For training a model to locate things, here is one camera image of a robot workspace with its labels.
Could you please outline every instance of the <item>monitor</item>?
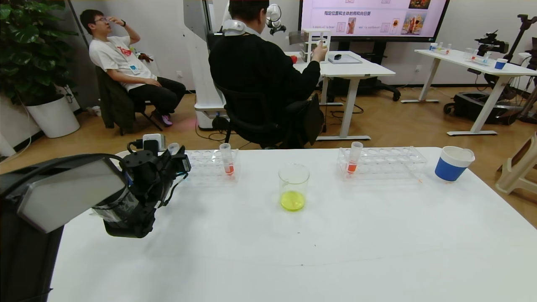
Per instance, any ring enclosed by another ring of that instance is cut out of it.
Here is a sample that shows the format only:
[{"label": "monitor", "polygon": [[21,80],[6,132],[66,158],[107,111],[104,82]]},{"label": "monitor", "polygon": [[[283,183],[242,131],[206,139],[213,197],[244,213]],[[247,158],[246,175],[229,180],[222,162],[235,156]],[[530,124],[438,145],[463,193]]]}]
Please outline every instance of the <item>monitor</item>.
[{"label": "monitor", "polygon": [[299,30],[334,41],[434,42],[449,0],[300,0]]}]

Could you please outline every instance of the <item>black jacket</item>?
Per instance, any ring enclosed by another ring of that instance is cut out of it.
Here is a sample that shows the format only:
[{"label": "black jacket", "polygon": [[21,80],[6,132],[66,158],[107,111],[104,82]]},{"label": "black jacket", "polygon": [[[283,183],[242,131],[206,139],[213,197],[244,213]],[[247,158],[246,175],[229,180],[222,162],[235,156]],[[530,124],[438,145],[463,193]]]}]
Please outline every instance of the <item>black jacket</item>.
[{"label": "black jacket", "polygon": [[114,128],[116,123],[126,132],[132,132],[134,123],[134,103],[127,90],[114,81],[101,67],[95,66],[99,84],[101,117],[106,128]]},{"label": "black jacket", "polygon": [[321,67],[311,62],[300,73],[281,48],[257,35],[223,37],[209,55],[218,85],[238,92],[261,92],[275,117],[294,101],[306,100],[317,86]]}]

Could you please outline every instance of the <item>purple shoe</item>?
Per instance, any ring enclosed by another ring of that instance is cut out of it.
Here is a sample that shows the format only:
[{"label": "purple shoe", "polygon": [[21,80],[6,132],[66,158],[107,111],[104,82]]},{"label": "purple shoe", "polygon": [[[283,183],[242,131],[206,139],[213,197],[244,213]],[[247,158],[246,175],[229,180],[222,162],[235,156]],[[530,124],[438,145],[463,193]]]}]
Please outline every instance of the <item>purple shoe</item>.
[{"label": "purple shoe", "polygon": [[153,111],[151,113],[151,116],[155,117],[159,122],[161,122],[164,127],[171,127],[173,126],[173,123],[170,121],[170,115],[169,114],[160,114],[158,111]]}]

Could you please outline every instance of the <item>wooden floor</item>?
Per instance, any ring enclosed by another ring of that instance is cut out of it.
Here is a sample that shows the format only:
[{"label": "wooden floor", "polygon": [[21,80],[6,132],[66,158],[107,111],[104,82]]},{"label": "wooden floor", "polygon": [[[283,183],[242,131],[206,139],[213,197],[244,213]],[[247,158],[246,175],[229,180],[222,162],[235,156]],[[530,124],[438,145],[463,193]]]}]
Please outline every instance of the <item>wooden floor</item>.
[{"label": "wooden floor", "polygon": [[[371,141],[365,141],[366,147],[443,147],[459,146],[474,151],[476,161],[470,169],[494,189],[499,177],[498,167],[530,137],[537,126],[515,122],[511,126],[485,125],[487,130],[499,133],[497,136],[455,136],[450,137],[447,131],[470,130],[473,122],[444,115],[443,105],[457,92],[471,91],[466,88],[441,88],[432,90],[429,97],[441,100],[440,104],[402,104],[393,102],[391,94],[381,91],[376,96],[360,96],[356,104],[364,110],[364,114],[355,114],[352,118],[351,135],[369,135]],[[402,89],[402,99],[416,99],[419,89]],[[187,149],[215,149],[219,142],[203,139],[196,134],[196,119],[193,109],[195,95],[187,95],[178,110],[172,115],[174,126],[166,128],[166,141],[178,142]],[[327,135],[337,135],[340,123],[331,117],[330,110],[343,110],[342,107],[328,107]],[[137,117],[139,131],[135,134],[119,135],[119,130],[106,129],[100,117],[82,113],[77,116],[81,129],[62,138],[41,138],[31,144],[28,149],[13,160],[0,164],[0,173],[21,168],[32,163],[47,159],[80,153],[111,153],[115,154],[126,149],[130,141],[141,138],[143,134],[156,133],[157,129],[142,116]],[[207,137],[213,132],[198,131]],[[212,138],[223,139],[224,135],[212,135]],[[231,144],[235,148],[247,142],[238,135],[233,135]],[[347,147],[348,141],[321,141],[315,148]],[[243,149],[257,149],[258,145],[249,144]],[[500,195],[513,206],[533,226],[537,227],[537,195],[527,191],[515,190],[510,195]]]}]

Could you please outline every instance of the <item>blue cup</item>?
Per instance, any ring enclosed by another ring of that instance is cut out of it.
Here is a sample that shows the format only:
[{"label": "blue cup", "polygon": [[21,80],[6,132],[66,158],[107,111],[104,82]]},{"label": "blue cup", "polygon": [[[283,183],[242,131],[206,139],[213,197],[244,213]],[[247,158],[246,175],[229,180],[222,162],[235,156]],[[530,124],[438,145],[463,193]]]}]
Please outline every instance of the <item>blue cup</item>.
[{"label": "blue cup", "polygon": [[454,182],[475,161],[470,149],[447,146],[442,148],[434,173],[447,182]]},{"label": "blue cup", "polygon": [[494,66],[494,68],[503,69],[506,64],[507,64],[506,59],[498,59],[496,60],[496,65]]}]

